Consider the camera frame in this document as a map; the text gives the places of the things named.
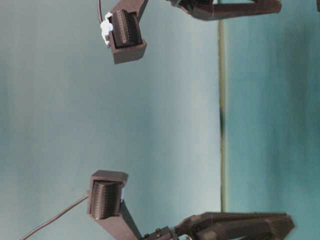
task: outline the teal wall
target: teal wall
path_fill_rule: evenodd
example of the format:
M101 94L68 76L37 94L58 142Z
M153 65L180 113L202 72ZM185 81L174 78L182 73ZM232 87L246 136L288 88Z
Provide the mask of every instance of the teal wall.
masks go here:
M318 239L320 12L315 0L282 3L223 22L226 209L286 211L288 239Z
M0 1L1 239L80 198L97 169L129 173L142 233L220 209L217 23L157 0L141 29L144 58L114 65L95 0ZM111 238L83 203L31 239Z

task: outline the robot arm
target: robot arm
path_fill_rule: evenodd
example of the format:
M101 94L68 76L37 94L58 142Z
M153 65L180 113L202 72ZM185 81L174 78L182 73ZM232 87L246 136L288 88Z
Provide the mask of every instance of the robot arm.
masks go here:
M123 172L99 170L90 181L88 214L116 240L283 240L295 227L285 213L206 212L141 237L122 194L127 179Z
M120 64L141 59L147 43L142 38L139 21L148 0L120 0L105 15L104 20L100 1L97 0L97 8L101 34L108 48L111 48L114 63ZM205 21L278 13L281 10L279 0L252 0L253 3L233 4L213 4L213 0L169 1L172 6L182 9L194 18Z

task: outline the black cable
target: black cable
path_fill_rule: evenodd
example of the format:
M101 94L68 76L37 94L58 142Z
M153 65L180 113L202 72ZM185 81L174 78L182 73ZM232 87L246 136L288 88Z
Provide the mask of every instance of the black cable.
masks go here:
M97 12L100 24L103 22L102 13L101 13L101 0L97 0Z

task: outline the gripper jaw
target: gripper jaw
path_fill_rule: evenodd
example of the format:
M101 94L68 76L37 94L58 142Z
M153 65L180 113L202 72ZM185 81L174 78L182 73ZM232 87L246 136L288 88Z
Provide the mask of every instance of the gripper jaw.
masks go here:
M139 21L148 0L120 0L110 11L109 21L113 30L109 32L109 47L115 64L141 59L147 47L143 40Z

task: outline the black cylindrical roller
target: black cylindrical roller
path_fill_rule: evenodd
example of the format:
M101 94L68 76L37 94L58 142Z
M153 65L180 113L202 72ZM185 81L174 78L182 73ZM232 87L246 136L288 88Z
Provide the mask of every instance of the black cylindrical roller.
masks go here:
M118 10L112 15L111 22L114 43L117 48L142 44L140 27L135 13Z
M91 215L95 219L118 216L122 184L119 182L96 181L91 197Z

